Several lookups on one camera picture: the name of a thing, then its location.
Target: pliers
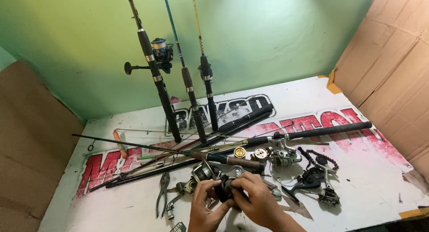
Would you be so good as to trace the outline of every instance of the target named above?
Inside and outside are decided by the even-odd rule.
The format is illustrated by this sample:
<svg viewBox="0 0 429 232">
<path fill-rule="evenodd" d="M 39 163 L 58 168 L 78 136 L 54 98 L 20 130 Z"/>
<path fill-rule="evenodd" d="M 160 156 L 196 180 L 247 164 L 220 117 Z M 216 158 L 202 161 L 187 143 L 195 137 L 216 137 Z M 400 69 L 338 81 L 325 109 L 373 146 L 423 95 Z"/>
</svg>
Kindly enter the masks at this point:
<svg viewBox="0 0 429 232">
<path fill-rule="evenodd" d="M 160 180 L 161 191 L 157 199 L 157 208 L 156 208 L 157 218 L 159 216 L 158 207 L 159 207 L 159 203 L 162 195 L 164 195 L 164 209 L 162 210 L 161 218 L 164 216 L 165 209 L 167 208 L 167 187 L 169 183 L 170 183 L 170 174 L 169 172 L 164 172 Z"/>
</svg>

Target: orange handle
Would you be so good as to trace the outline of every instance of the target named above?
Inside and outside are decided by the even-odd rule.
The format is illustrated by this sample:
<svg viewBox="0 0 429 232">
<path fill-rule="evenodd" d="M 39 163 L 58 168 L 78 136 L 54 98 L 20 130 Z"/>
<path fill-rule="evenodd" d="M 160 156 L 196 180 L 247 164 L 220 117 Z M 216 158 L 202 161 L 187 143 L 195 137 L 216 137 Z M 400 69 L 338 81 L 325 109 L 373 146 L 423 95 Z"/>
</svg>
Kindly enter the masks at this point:
<svg viewBox="0 0 429 232">
<path fill-rule="evenodd" d="M 117 131 L 113 132 L 113 137 L 115 138 L 115 141 L 121 141 L 121 138 L 119 137 L 119 134 Z M 122 158 L 124 158 L 124 159 L 127 158 L 128 154 L 126 153 L 124 146 L 122 144 L 118 144 L 118 148 L 121 151 Z"/>
</svg>

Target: spinning reel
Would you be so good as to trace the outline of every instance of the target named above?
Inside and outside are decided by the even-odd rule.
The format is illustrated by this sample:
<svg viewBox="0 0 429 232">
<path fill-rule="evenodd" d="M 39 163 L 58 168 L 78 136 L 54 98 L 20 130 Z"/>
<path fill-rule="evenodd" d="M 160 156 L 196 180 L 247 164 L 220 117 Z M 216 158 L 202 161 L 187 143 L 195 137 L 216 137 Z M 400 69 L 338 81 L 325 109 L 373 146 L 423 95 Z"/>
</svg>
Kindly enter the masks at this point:
<svg viewBox="0 0 429 232">
<path fill-rule="evenodd" d="M 153 44 L 153 52 L 155 61 L 158 64 L 158 68 L 162 69 L 166 74 L 170 73 L 173 65 L 170 63 L 173 60 L 173 44 L 165 43 L 164 38 L 155 38 L 151 43 Z M 124 65 L 125 73 L 130 75 L 133 69 L 150 69 L 149 66 L 131 66 L 129 62 Z"/>
</svg>

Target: white table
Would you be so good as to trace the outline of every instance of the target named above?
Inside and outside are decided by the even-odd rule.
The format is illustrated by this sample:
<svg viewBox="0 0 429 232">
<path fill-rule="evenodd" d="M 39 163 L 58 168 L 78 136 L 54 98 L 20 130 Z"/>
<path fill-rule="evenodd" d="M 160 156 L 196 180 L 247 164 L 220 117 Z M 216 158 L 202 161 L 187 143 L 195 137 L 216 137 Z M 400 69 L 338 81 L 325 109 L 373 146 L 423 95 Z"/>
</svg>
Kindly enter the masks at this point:
<svg viewBox="0 0 429 232">
<path fill-rule="evenodd" d="M 220 125 L 234 120 L 253 109 L 255 105 L 263 105 L 264 101 L 273 103 L 275 115 L 262 121 L 250 129 L 240 132 L 239 136 L 254 136 L 287 125 L 294 121 L 294 130 L 289 127 L 283 132 L 293 132 L 302 129 L 313 129 L 322 126 L 346 124 L 366 121 L 366 118 L 347 100 L 342 93 L 333 95 L 326 89 L 327 78 L 312 77 L 308 79 L 266 86 L 225 95 L 217 95 L 214 101 L 220 109 L 227 111 L 246 98 L 257 95 L 247 106 L 225 116 Z M 207 99 L 199 99 L 204 105 Z M 189 116 L 186 109 L 190 102 L 176 103 L 178 114 Z M 180 124 L 189 130 L 189 120 L 182 119 Z M 162 107 L 137 110 L 124 114 L 103 117 L 88 121 L 83 135 L 113 139 L 114 129 L 145 129 L 164 131 L 166 126 Z M 164 147 L 174 145 L 172 136 L 164 133 L 137 131 L 120 131 L 122 141 L 139 144 L 162 143 Z M 297 198 L 303 202 L 313 220 L 300 214 L 289 213 L 299 224 L 309 232 L 332 231 L 342 232 L 388 223 L 401 219 L 399 213 L 415 210 L 418 206 L 429 205 L 429 197 L 415 185 L 404 181 L 402 174 L 413 170 L 413 167 L 403 158 L 389 142 L 373 127 L 335 136 L 323 136 L 322 141 L 330 146 L 302 145 L 304 149 L 313 149 L 335 159 L 340 166 L 338 180 L 330 179 L 332 186 L 340 196 L 341 205 L 330 207 L 316 199 L 316 195 L 297 193 Z M 94 186 L 110 179 L 120 171 L 127 171 L 140 164 L 136 158 L 140 152 L 148 154 L 148 150 L 129 150 L 127 160 L 119 158 L 116 144 L 96 141 L 93 156 L 87 159 L 87 147 L 92 140 L 81 138 L 73 152 L 70 162 L 52 198 L 51 204 L 40 224 L 40 232 L 86 232 L 86 231 L 169 231 L 173 224 L 166 218 L 155 219 L 155 203 L 160 191 L 160 177 L 157 175 L 111 189 L 102 188 L 88 193 L 88 186 Z M 292 167 L 273 171 L 276 177 L 289 181 L 297 174 L 302 174 L 307 161 L 303 159 Z M 190 179 L 193 165 L 170 172 L 169 189 L 177 182 Z M 226 171 L 228 166 L 219 166 Z M 269 164 L 265 174 L 270 174 Z M 93 172 L 87 183 L 90 172 Z M 271 177 L 264 179 L 280 184 Z M 170 201 L 176 193 L 169 193 Z M 187 226 L 189 223 L 191 195 L 186 194 L 174 205 L 176 224 L 179 221 Z M 279 204 L 289 207 L 282 199 Z M 267 231 L 248 219 L 244 213 L 230 210 L 219 226 L 218 231 Z"/>
</svg>

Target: human hand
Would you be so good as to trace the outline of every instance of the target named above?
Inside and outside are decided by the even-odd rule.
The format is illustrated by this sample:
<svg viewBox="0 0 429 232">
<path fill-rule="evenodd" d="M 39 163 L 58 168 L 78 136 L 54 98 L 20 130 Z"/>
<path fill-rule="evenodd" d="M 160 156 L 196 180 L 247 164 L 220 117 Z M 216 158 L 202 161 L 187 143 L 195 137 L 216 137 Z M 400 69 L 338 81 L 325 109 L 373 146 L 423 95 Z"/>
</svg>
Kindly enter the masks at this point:
<svg viewBox="0 0 429 232">
<path fill-rule="evenodd" d="M 259 174 L 244 172 L 231 182 L 231 186 L 242 187 L 249 194 L 247 200 L 233 189 L 235 202 L 254 223 L 273 232 L 305 232 L 305 230 L 284 213 Z"/>
<path fill-rule="evenodd" d="M 188 232 L 214 232 L 221 223 L 223 217 L 234 204 L 234 200 L 228 199 L 215 211 L 206 208 L 207 196 L 214 197 L 214 187 L 221 183 L 220 180 L 204 180 L 198 183 L 192 199 Z"/>
</svg>

